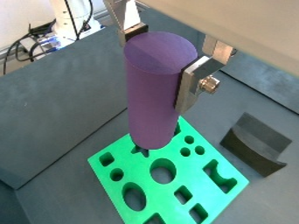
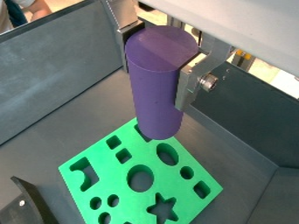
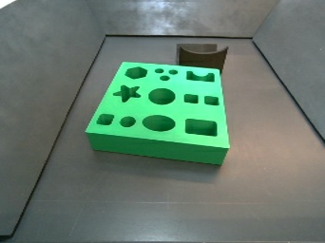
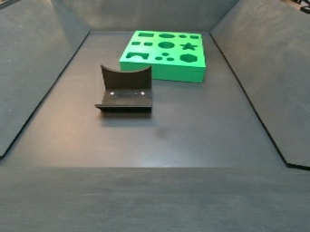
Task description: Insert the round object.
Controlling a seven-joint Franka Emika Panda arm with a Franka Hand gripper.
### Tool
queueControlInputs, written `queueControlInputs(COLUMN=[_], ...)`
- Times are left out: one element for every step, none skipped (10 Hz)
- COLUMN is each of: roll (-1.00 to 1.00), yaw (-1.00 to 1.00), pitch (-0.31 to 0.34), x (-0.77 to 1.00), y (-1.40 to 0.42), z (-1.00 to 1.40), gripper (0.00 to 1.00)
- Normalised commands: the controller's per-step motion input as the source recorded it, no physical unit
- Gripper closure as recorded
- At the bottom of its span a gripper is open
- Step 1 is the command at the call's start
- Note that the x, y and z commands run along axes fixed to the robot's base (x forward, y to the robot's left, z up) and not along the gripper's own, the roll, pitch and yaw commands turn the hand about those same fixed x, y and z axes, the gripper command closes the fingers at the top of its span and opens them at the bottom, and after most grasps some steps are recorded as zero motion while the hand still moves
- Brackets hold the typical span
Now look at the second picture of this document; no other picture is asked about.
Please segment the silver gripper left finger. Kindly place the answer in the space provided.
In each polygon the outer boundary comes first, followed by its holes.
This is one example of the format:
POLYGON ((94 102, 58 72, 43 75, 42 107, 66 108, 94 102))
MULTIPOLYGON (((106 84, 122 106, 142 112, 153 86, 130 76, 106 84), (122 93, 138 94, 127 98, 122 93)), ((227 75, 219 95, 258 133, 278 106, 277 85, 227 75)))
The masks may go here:
POLYGON ((129 38, 141 31, 146 25, 138 18, 134 0, 102 0, 102 3, 114 25, 125 70, 129 71, 126 43, 129 38))

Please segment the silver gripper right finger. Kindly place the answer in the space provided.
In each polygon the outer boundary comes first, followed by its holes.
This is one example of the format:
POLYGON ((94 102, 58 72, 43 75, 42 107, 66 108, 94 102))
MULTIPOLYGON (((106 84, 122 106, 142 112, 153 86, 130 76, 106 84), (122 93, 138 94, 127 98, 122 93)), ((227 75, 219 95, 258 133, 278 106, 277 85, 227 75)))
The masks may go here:
POLYGON ((205 57, 194 66, 186 65, 181 71, 175 97, 175 107, 181 111, 195 101, 201 89, 210 92, 215 88, 219 79, 211 71, 226 62, 233 53, 234 47, 229 43, 207 33, 202 34, 199 54, 205 54, 205 57))

